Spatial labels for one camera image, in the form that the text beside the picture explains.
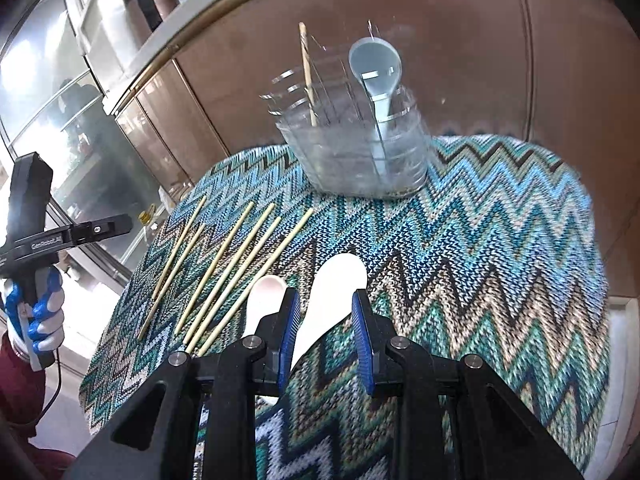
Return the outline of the left hand blue white glove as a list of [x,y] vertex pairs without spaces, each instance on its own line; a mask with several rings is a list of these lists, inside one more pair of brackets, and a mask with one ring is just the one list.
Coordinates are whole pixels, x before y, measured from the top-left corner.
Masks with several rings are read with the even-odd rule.
[[37,270],[35,278],[40,297],[33,306],[24,300],[21,286],[10,278],[3,281],[1,296],[12,350],[34,372],[40,372],[49,366],[48,359],[65,338],[65,295],[61,273],[55,266]]

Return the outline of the maroon left forearm sleeve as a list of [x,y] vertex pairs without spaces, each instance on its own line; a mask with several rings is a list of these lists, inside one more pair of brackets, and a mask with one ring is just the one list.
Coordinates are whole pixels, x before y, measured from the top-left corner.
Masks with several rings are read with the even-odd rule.
[[[26,425],[40,414],[44,402],[46,375],[42,370],[34,372],[29,362],[21,359],[13,350],[9,334],[1,339],[1,411],[8,422]],[[29,440],[36,435],[34,427],[13,429],[13,434],[26,453],[47,466],[60,462],[68,465],[73,456],[58,450],[35,448]]]

